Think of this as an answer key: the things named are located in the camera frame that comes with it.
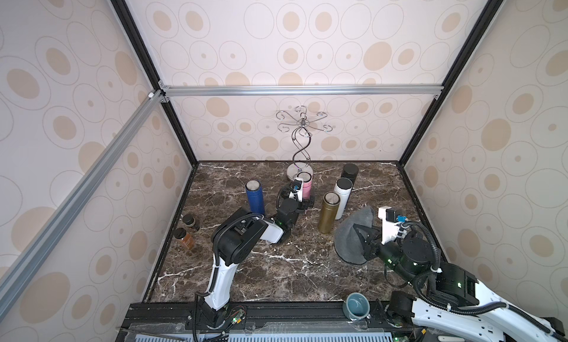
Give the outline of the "white thermos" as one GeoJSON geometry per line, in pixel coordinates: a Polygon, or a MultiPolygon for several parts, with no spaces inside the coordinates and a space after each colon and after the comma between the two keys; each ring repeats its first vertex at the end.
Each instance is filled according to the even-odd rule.
{"type": "Polygon", "coordinates": [[[352,189],[353,182],[349,178],[341,177],[337,180],[334,186],[334,193],[340,198],[340,202],[337,207],[336,220],[341,219],[343,216],[352,189]]]}

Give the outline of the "blue thermos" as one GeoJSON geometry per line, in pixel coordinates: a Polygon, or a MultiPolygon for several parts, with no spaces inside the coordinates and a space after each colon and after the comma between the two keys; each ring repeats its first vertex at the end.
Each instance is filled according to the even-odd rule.
{"type": "Polygon", "coordinates": [[[261,215],[266,214],[265,203],[263,198],[263,188],[257,179],[252,179],[245,184],[248,205],[252,213],[261,215]]]}

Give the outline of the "black thermos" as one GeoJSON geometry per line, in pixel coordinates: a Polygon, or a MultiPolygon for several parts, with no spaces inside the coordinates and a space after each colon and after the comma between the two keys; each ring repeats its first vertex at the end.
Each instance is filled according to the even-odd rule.
{"type": "Polygon", "coordinates": [[[359,167],[356,164],[346,163],[343,166],[343,170],[340,177],[349,179],[353,184],[355,184],[358,173],[359,173],[359,167]]]}

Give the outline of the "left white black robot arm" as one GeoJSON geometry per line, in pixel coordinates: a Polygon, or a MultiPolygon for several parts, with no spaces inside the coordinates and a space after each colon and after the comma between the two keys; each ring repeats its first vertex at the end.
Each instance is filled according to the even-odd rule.
{"type": "Polygon", "coordinates": [[[253,205],[235,211],[212,236],[213,264],[209,284],[203,293],[195,294],[195,302],[204,309],[221,311],[230,300],[230,290],[238,265],[253,251],[259,241],[279,245],[288,241],[298,217],[314,206],[315,197],[299,202],[294,198],[279,201],[277,213],[253,205]]]}

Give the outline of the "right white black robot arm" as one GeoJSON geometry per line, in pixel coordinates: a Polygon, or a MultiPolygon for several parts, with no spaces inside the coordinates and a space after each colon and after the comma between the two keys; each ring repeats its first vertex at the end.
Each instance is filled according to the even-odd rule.
{"type": "Polygon", "coordinates": [[[442,261],[431,232],[418,222],[398,222],[384,243],[375,227],[353,230],[365,260],[380,259],[414,294],[393,296],[389,310],[417,327],[430,327],[469,341],[566,341],[555,318],[539,318],[499,296],[472,273],[442,261]]]}

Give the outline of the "grey wiping cloth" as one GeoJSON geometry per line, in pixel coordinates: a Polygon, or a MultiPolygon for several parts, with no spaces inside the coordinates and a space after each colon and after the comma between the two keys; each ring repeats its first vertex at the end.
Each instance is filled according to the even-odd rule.
{"type": "Polygon", "coordinates": [[[334,249],[344,262],[351,265],[363,265],[367,260],[363,256],[363,246],[354,229],[354,225],[371,228],[374,212],[365,206],[347,216],[334,232],[334,249]]]}

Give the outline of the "pink thermos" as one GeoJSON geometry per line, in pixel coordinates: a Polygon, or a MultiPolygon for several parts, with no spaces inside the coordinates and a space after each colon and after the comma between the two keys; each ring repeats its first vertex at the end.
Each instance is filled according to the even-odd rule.
{"type": "Polygon", "coordinates": [[[312,191],[312,174],[306,171],[302,171],[297,175],[297,179],[302,181],[302,201],[308,201],[311,197],[312,191]]]}

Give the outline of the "gold thermos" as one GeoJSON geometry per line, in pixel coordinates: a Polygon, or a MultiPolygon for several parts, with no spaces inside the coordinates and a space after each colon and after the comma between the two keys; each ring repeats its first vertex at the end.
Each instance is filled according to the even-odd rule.
{"type": "Polygon", "coordinates": [[[334,191],[330,191],[323,196],[320,220],[317,227],[321,234],[329,234],[333,230],[339,204],[340,196],[334,191]]]}

